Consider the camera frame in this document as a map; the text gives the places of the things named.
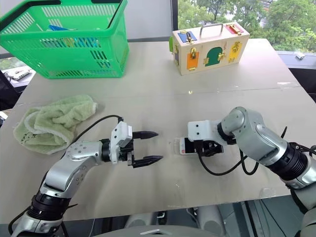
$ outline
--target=white wall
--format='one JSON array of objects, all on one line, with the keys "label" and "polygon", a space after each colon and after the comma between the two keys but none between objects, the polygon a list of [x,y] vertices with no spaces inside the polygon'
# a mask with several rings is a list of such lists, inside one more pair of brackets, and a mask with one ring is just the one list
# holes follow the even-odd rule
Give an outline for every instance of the white wall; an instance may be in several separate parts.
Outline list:
[{"label": "white wall", "polygon": [[[0,15],[3,16],[20,2],[22,0],[0,0]],[[128,39],[170,36],[170,0],[128,0],[125,23]],[[5,52],[0,47],[0,54]]]}]

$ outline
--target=light green towel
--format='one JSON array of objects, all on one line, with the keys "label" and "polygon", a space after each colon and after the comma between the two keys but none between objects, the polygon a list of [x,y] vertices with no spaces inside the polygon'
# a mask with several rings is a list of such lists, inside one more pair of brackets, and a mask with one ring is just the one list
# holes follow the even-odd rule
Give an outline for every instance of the light green towel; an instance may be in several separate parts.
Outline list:
[{"label": "light green towel", "polygon": [[52,154],[67,148],[76,125],[92,116],[97,108],[88,95],[77,95],[43,107],[30,108],[13,134],[27,149]]}]

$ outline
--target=green plastic basket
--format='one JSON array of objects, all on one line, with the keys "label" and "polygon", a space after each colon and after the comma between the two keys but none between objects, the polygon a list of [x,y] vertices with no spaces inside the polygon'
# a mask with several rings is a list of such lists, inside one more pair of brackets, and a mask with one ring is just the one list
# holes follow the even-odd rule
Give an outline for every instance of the green plastic basket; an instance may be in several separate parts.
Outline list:
[{"label": "green plastic basket", "polygon": [[[114,78],[129,47],[127,0],[32,0],[0,20],[0,45],[50,79]],[[49,25],[68,30],[49,30]]]}]

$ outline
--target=green door shape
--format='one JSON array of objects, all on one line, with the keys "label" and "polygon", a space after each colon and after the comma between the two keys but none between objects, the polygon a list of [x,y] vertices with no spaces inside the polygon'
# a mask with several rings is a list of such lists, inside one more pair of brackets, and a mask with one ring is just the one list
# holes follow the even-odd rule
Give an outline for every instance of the green door shape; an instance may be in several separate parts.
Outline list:
[{"label": "green door shape", "polygon": [[214,64],[218,64],[221,60],[218,61],[218,55],[223,52],[221,47],[212,48],[208,53],[208,63],[205,66],[211,66]]}]

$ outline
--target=wooden toy box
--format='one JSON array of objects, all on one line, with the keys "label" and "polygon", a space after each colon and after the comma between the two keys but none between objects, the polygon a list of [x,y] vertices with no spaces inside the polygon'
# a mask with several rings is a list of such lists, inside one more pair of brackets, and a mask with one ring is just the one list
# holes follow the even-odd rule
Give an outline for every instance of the wooden toy box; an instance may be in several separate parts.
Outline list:
[{"label": "wooden toy box", "polygon": [[172,32],[170,51],[181,75],[238,63],[249,33],[236,22]]}]

